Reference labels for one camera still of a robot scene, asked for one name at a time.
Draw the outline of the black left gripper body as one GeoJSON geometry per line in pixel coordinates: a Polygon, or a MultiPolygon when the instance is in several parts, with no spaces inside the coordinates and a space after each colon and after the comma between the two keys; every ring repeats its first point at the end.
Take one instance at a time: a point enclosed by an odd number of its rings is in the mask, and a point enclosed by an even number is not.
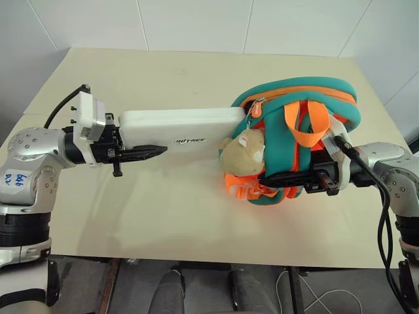
{"type": "Polygon", "coordinates": [[[94,141],[92,149],[95,161],[100,164],[112,164],[113,176],[122,176],[122,151],[123,144],[119,133],[119,127],[114,123],[112,113],[105,114],[105,128],[98,141],[94,141]]]}

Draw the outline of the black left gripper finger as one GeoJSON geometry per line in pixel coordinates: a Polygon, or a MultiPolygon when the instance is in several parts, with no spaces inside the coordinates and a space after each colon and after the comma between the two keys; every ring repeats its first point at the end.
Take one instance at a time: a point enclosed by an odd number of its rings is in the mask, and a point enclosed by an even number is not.
{"type": "Polygon", "coordinates": [[[167,151],[167,147],[158,145],[140,145],[121,151],[121,162],[144,161],[159,156],[167,151]]]}

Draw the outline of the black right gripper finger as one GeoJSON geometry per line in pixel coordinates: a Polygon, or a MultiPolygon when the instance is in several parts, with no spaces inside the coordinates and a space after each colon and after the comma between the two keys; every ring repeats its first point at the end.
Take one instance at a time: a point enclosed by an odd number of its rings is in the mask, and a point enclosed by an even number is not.
{"type": "Polygon", "coordinates": [[[297,171],[297,172],[278,172],[266,176],[266,173],[260,174],[258,182],[269,188],[291,188],[291,187],[305,187],[315,181],[315,172],[297,171]]]}

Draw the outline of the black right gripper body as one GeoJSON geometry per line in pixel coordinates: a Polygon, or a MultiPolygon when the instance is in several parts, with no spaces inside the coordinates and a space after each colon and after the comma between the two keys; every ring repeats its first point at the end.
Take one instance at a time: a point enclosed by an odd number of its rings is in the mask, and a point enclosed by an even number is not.
{"type": "Polygon", "coordinates": [[[312,151],[309,179],[309,183],[304,184],[307,194],[325,192],[336,196],[339,193],[338,164],[325,150],[312,151]]]}

